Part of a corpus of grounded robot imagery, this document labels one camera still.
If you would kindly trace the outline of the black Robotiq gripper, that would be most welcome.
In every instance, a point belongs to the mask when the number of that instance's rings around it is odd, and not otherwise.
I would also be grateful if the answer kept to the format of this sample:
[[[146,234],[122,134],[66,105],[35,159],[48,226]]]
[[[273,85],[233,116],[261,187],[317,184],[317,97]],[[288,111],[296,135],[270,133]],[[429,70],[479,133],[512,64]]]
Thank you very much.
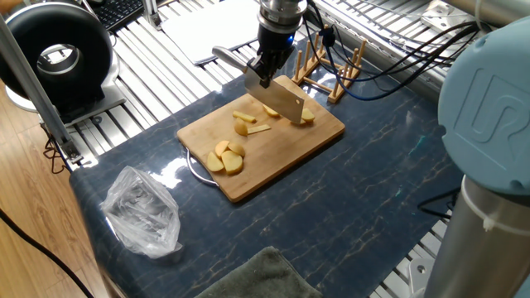
[[[277,33],[265,26],[258,28],[258,56],[247,62],[247,78],[252,86],[268,88],[272,76],[280,70],[294,51],[295,33]],[[272,64],[264,57],[272,55]]]

